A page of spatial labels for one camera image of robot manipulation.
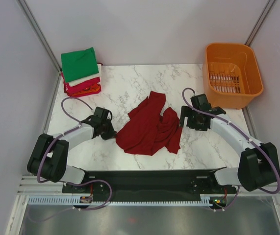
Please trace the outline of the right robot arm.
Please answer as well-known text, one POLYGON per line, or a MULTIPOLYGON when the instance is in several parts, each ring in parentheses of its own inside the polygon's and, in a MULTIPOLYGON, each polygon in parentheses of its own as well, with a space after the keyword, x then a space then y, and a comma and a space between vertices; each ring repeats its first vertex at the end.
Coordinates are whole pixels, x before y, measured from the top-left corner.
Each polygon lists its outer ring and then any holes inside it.
POLYGON ((259 189, 269 194, 280 191, 280 166, 277 148, 263 143, 237 126, 221 107, 212 107, 205 94, 195 95, 181 107, 180 126, 196 131, 211 130, 222 137, 240 157, 238 167, 221 168, 207 181, 211 192, 226 185, 246 191, 259 189))

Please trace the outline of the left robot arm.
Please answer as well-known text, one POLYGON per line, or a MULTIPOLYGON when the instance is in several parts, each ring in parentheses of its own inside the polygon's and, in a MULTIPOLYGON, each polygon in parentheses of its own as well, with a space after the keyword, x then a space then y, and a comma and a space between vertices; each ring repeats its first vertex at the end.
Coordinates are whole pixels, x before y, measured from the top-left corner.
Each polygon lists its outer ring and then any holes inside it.
POLYGON ((111 121, 110 110, 96 107, 92 115, 72 129, 54 136, 41 134, 28 161, 28 172, 36 175, 40 183, 70 183, 79 192, 88 191, 90 180, 84 177, 84 170, 67 164, 68 154, 76 146, 98 136, 103 140, 115 138, 117 132, 111 121))

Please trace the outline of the dark red t shirt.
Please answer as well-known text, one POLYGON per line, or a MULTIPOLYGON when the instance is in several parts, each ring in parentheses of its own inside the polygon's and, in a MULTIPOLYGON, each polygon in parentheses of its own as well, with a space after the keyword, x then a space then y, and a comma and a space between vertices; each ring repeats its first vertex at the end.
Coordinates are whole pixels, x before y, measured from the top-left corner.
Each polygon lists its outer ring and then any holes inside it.
POLYGON ((124 152, 152 156, 165 147, 170 153, 178 153, 182 128, 171 107, 161 112, 165 103, 165 94, 151 91, 128 113, 129 122, 116 136, 116 143, 124 152))

